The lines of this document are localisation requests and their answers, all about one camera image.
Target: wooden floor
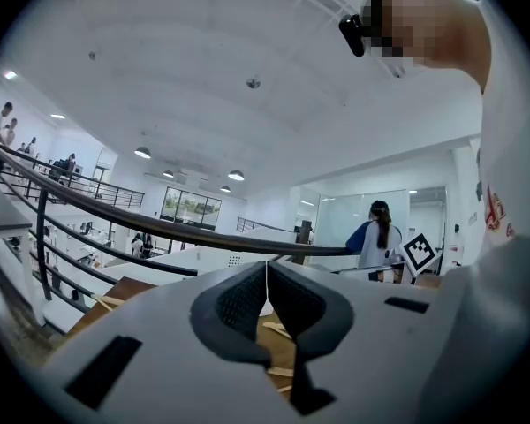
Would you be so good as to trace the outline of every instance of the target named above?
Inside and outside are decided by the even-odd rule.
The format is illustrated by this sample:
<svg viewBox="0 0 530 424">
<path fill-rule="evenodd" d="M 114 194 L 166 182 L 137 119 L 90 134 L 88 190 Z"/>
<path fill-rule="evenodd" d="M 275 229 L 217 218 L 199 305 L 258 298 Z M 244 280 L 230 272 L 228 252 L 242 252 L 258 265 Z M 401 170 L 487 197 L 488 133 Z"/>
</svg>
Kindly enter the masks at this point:
<svg viewBox="0 0 530 424">
<path fill-rule="evenodd" d="M 263 327 L 264 322 L 279 323 L 280 321 L 276 314 L 273 313 L 272 315 L 260 317 L 257 327 L 257 344 L 269 350 L 271 358 L 273 359 L 271 366 L 294 369 L 296 345 L 288 337 L 280 335 L 272 329 Z M 291 377 L 269 374 L 269 378 L 278 390 L 292 385 Z M 287 399 L 291 396 L 289 390 L 284 391 L 281 394 Z"/>
<path fill-rule="evenodd" d="M 0 270 L 0 338 L 4 349 L 32 367 L 41 367 L 63 341 L 49 325 L 40 326 L 29 305 Z"/>
</svg>

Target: ceiling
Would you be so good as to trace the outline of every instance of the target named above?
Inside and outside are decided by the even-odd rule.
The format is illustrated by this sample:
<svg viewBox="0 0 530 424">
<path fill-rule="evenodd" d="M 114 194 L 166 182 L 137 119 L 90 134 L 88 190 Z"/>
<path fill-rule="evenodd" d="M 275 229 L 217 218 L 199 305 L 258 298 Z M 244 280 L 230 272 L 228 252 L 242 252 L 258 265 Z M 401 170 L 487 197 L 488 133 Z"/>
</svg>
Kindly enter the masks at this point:
<svg viewBox="0 0 530 424">
<path fill-rule="evenodd" d="M 339 33 L 364 1 L 35 0 L 0 64 L 145 172 L 197 171 L 209 177 L 201 188 L 244 196 L 280 175 L 302 183 L 286 165 L 306 152 L 311 121 L 336 130 L 331 115 L 358 90 L 396 80 Z M 234 169 L 246 181 L 229 180 Z"/>
<path fill-rule="evenodd" d="M 419 188 L 416 193 L 410 194 L 411 204 L 421 204 L 429 202 L 446 202 L 445 187 Z"/>
</svg>

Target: ceiling light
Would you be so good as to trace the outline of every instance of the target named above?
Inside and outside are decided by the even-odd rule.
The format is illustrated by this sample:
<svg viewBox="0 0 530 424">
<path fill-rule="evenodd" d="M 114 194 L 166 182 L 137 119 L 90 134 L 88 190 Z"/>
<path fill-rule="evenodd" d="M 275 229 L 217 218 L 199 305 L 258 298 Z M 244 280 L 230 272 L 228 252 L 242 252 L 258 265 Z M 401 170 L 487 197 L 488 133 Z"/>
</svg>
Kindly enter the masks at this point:
<svg viewBox="0 0 530 424">
<path fill-rule="evenodd" d="M 135 150 L 135 154 L 137 154 L 139 157 L 143 157 L 144 159 L 150 159 L 151 153 L 149 152 L 149 149 L 147 149 L 144 146 L 140 146 Z"/>
<path fill-rule="evenodd" d="M 251 89 L 257 89 L 261 86 L 261 81 L 257 78 L 249 79 L 248 81 L 246 81 L 246 85 Z"/>
<path fill-rule="evenodd" d="M 230 171 L 228 178 L 233 179 L 233 180 L 245 180 L 246 179 L 244 178 L 244 173 L 242 173 L 240 170 Z"/>
</svg>

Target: railing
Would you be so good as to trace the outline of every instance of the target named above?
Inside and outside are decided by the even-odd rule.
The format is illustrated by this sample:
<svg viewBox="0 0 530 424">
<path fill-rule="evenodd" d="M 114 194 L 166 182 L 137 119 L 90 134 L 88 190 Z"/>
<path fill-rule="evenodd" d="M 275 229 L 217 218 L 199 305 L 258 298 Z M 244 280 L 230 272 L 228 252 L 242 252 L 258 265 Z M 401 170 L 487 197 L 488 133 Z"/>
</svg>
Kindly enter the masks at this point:
<svg viewBox="0 0 530 424">
<path fill-rule="evenodd" d="M 100 279 L 108 284 L 115 284 L 116 280 L 111 277 L 92 269 L 76 260 L 69 255 L 63 253 L 61 250 L 52 246 L 50 243 L 43 239 L 44 236 L 44 223 L 47 221 L 50 224 L 56 226 L 60 231 L 67 235 L 74 237 L 78 241 L 81 241 L 93 248 L 102 251 L 106 254 L 122 259 L 124 261 L 138 264 L 143 267 L 160 270 L 171 274 L 180 274 L 184 276 L 196 276 L 198 272 L 192 269 L 184 269 L 176 266 L 161 264 L 158 262 L 150 261 L 149 259 L 141 259 L 133 257 L 130 254 L 120 252 L 113 249 L 110 244 L 104 245 L 97 241 L 82 235 L 66 225 L 58 222 L 56 219 L 46 214 L 46 205 L 48 201 L 52 202 L 63 202 L 71 204 L 76 208 L 84 210 L 89 214 L 98 216 L 104 220 L 110 221 L 110 223 L 116 223 L 121 226 L 134 229 L 139 232 L 146 232 L 151 235 L 163 237 L 166 239 L 173 239 L 192 243 L 201 246 L 210 246 L 214 248 L 221 248 L 230 251 L 249 252 L 249 253 L 261 253 L 261 254 L 276 254 L 278 256 L 297 256 L 297 255 L 314 255 L 314 256 L 340 256 L 349 254 L 345 248 L 329 247 L 329 246 L 310 246 L 301 245 L 294 243 L 277 242 L 271 240 L 260 240 L 255 238 L 245 238 L 241 236 L 229 236 L 223 234 L 217 234 L 213 231 L 206 231 L 192 226 L 188 226 L 181 223 L 170 223 L 163 220 L 155 220 L 147 216 L 134 214 L 128 212 L 122 208 L 115 207 L 116 201 L 108 204 L 105 200 L 97 199 L 95 196 L 90 196 L 89 193 L 82 193 L 67 185 L 62 185 L 56 180 L 50 178 L 49 174 L 41 174 L 30 168 L 25 163 L 21 163 L 16 158 L 26 157 L 19 153 L 13 153 L 10 149 L 0 147 L 0 166 L 2 164 L 8 165 L 15 172 L 10 173 L 13 177 L 22 177 L 23 180 L 28 181 L 34 186 L 26 185 L 22 187 L 22 190 L 32 189 L 39 191 L 38 203 L 35 206 L 30 202 L 31 198 L 35 196 L 24 194 L 19 190 L 18 185 L 10 184 L 9 181 L 5 180 L 6 173 L 0 171 L 0 180 L 10 190 L 9 194 L 13 194 L 18 197 L 25 205 L 32 209 L 37 214 L 36 231 L 31 233 L 37 240 L 37 253 L 30 253 L 39 264 L 39 272 L 34 272 L 34 277 L 40 281 L 43 288 L 43 294 L 47 300 L 51 300 L 51 293 L 53 292 L 60 299 L 69 303 L 73 307 L 76 307 L 82 312 L 86 312 L 87 308 L 82 306 L 75 300 L 65 297 L 65 295 L 55 288 L 52 288 L 48 281 L 47 273 L 49 272 L 57 280 L 60 280 L 66 284 L 69 284 L 74 290 L 92 297 L 93 293 L 87 288 L 73 282 L 70 278 L 64 276 L 56 268 L 50 266 L 45 261 L 45 248 L 50 250 L 53 254 L 64 261 L 70 263 L 73 267 L 83 271 L 84 273 Z"/>
<path fill-rule="evenodd" d="M 18 151 L 13 151 L 6 147 L 1 148 L 4 152 L 14 156 L 18 162 L 26 165 L 26 167 L 31 168 L 33 171 L 44 177 L 50 178 L 77 193 L 84 194 L 97 201 L 105 202 L 111 206 L 119 206 L 123 208 L 141 207 L 144 196 L 144 193 L 142 192 L 136 192 L 127 188 L 107 184 L 94 178 L 88 178 L 64 168 L 44 163 Z M 5 175 L 3 181 L 8 182 L 11 186 L 17 188 L 26 198 L 38 200 L 41 188 L 36 186 L 36 183 L 31 179 L 23 178 L 14 171 L 15 169 L 10 168 L 10 165 L 4 166 L 1 171 L 2 174 Z M 4 192 L 4 194 L 14 195 L 14 193 L 10 192 Z M 54 200 L 53 198 L 49 198 L 49 200 L 64 204 L 62 200 Z"/>
<path fill-rule="evenodd" d="M 269 228 L 270 230 L 289 232 L 282 228 L 276 228 L 275 226 L 269 226 L 268 224 L 265 224 L 265 223 L 257 223 L 257 222 L 254 222 L 253 220 L 247 220 L 246 218 L 243 218 L 241 216 L 238 217 L 238 226 L 236 228 L 238 232 L 246 232 L 246 231 L 254 230 L 255 228 Z"/>
</svg>

